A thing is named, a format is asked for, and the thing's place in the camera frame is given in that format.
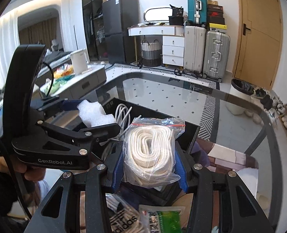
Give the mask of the left hand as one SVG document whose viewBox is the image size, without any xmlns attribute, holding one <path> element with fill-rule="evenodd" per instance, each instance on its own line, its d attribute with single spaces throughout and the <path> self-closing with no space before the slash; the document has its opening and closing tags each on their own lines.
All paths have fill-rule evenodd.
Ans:
<svg viewBox="0 0 287 233">
<path fill-rule="evenodd" d="M 10 157 L 13 169 L 17 173 L 24 174 L 24 177 L 26 180 L 33 181 L 33 182 L 38 182 L 42 180 L 46 174 L 46 169 L 45 168 L 40 168 L 40 167 L 31 167 L 28 168 L 25 164 L 20 162 L 15 157 Z M 10 173 L 9 171 L 9 165 L 6 163 L 4 157 L 0 157 L 0 172 L 2 173 Z"/>
</svg>

